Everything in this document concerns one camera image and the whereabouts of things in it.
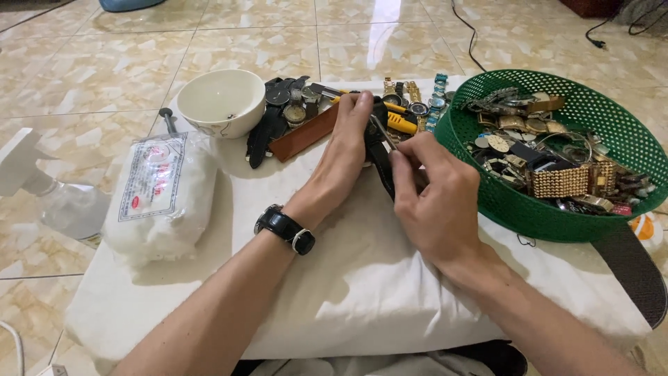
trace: green plastic basket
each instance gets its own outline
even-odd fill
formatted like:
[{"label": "green plastic basket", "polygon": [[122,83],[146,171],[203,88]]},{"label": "green plastic basket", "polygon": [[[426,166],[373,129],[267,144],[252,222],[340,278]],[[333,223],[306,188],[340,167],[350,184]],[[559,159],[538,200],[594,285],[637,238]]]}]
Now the green plastic basket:
[{"label": "green plastic basket", "polygon": [[[521,94],[546,92],[564,96],[566,104],[553,112],[554,119],[569,130],[596,130],[610,148],[608,156],[638,173],[648,174],[656,184],[656,190],[636,205],[630,216],[596,216],[561,211],[515,191],[490,175],[464,147],[464,143],[476,139],[483,127],[478,125],[474,112],[461,110],[460,106],[468,99],[483,98],[510,86],[519,88]],[[651,211],[668,197],[668,157],[647,128],[601,93],[552,74],[494,70],[469,79],[459,87],[450,108],[439,121],[436,139],[457,158],[479,170],[480,213],[523,236],[552,242],[589,242],[605,236],[613,225]]]}]

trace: white cable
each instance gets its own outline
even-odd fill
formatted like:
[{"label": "white cable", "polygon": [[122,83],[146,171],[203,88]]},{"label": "white cable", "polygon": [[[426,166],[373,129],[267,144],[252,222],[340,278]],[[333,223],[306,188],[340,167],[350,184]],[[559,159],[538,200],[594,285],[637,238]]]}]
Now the white cable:
[{"label": "white cable", "polygon": [[25,365],[23,364],[23,345],[21,344],[21,337],[19,336],[19,333],[6,322],[0,320],[0,326],[7,329],[7,331],[11,333],[12,337],[14,337],[14,343],[16,344],[16,359],[17,364],[19,365],[18,376],[25,376]]}]

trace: person's right hand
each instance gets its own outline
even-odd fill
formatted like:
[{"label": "person's right hand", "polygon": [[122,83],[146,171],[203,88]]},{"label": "person's right hand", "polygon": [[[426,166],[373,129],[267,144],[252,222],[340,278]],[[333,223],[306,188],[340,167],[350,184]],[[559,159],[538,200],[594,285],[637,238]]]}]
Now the person's right hand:
[{"label": "person's right hand", "polygon": [[[439,144],[430,132],[399,143],[390,153],[394,211],[422,256],[443,273],[498,259],[478,237],[478,171]],[[429,185],[418,194],[413,170],[424,165]]]}]

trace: hand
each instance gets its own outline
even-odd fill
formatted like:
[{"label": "hand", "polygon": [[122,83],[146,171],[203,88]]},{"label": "hand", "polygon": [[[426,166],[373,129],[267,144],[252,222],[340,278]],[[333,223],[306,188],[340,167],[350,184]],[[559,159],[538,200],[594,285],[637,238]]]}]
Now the hand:
[{"label": "hand", "polygon": [[[394,211],[422,256],[444,274],[451,266],[497,260],[478,237],[478,171],[422,132],[390,153]],[[429,185],[415,190],[413,169],[424,165]]]},{"label": "hand", "polygon": [[320,163],[283,209],[300,225],[315,228],[350,195],[366,156],[364,129],[372,108],[371,92],[341,97],[336,124]]}]

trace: white ceramic bowl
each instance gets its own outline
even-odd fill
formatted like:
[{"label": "white ceramic bowl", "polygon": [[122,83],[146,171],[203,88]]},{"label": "white ceramic bowl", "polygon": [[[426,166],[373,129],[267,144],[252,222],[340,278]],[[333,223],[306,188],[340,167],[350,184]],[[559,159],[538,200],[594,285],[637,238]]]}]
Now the white ceramic bowl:
[{"label": "white ceramic bowl", "polygon": [[198,130],[218,138],[238,138],[265,113],[265,83],[246,70],[215,70],[187,83],[176,105]]}]

